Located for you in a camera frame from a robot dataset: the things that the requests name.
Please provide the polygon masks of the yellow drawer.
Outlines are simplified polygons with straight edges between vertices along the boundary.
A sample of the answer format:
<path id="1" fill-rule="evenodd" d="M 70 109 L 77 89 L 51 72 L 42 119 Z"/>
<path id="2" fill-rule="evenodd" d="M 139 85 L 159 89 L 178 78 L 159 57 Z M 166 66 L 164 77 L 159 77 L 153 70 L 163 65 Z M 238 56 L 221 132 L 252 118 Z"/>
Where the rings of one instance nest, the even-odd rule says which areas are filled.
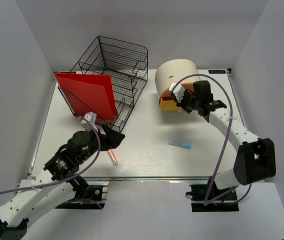
<path id="1" fill-rule="evenodd" d="M 159 107 L 161 112 L 164 114 L 166 112 L 181 112 L 181 107 L 176 106 L 174 98 L 171 96 L 161 96 L 159 99 Z"/>

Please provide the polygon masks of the orange top drawer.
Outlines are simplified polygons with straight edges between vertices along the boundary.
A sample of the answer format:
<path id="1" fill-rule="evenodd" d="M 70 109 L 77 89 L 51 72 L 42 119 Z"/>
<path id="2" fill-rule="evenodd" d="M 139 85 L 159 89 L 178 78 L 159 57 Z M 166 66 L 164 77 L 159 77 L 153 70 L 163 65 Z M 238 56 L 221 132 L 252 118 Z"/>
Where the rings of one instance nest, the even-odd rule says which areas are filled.
<path id="1" fill-rule="evenodd" d="M 183 86 L 186 90 L 191 90 L 193 91 L 193 83 L 192 82 L 186 82 L 186 83 L 181 83 L 180 84 L 181 86 Z M 160 95 L 159 97 L 167 97 L 169 96 L 169 88 L 166 88 Z"/>

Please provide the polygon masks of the red A4 file folder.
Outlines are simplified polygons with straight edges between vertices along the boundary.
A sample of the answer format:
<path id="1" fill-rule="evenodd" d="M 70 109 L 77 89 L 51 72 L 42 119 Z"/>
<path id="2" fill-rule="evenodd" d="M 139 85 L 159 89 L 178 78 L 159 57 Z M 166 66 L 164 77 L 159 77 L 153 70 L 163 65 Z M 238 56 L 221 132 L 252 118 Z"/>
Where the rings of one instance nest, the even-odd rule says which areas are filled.
<path id="1" fill-rule="evenodd" d="M 57 73 L 55 78 L 76 116 L 94 112 L 98 118 L 107 121 L 117 117 L 110 76 Z"/>

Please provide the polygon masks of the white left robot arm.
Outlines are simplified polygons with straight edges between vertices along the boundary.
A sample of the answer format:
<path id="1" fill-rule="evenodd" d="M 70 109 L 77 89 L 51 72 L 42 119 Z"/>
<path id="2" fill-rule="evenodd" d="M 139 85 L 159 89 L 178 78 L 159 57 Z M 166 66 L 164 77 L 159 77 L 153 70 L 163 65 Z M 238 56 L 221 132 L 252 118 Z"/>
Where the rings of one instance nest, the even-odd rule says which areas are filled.
<path id="1" fill-rule="evenodd" d="M 0 206 L 0 239 L 20 240 L 27 229 L 49 211 L 68 200 L 81 200 L 88 184 L 77 175 L 79 166 L 99 152 L 117 148 L 125 135 L 102 125 L 104 130 L 77 131 L 45 164 L 29 187 L 17 191 Z"/>

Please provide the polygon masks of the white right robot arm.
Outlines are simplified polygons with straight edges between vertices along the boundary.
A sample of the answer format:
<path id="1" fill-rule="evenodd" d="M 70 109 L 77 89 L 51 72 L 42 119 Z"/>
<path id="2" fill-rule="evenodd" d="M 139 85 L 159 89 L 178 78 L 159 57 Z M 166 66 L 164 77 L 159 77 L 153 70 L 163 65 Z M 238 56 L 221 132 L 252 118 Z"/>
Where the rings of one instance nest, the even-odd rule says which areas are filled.
<path id="1" fill-rule="evenodd" d="M 186 90 L 181 101 L 188 112 L 197 111 L 209 124 L 217 128 L 236 150 L 234 165 L 224 172 L 214 171 L 208 181 L 208 198 L 220 199 L 226 191 L 272 178 L 276 174 L 275 146 L 269 138 L 260 138 L 234 119 L 220 100 L 214 100 L 210 83 L 201 80 Z"/>

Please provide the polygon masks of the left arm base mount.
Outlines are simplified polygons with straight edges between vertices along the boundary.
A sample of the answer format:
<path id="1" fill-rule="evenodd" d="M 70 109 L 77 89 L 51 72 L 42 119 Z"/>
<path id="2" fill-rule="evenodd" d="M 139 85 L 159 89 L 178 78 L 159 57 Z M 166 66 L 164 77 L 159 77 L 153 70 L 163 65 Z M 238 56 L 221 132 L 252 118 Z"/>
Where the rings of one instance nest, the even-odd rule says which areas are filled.
<path id="1" fill-rule="evenodd" d="M 87 188 L 75 197 L 63 202 L 55 209 L 102 210 L 108 197 L 108 181 L 87 181 Z"/>

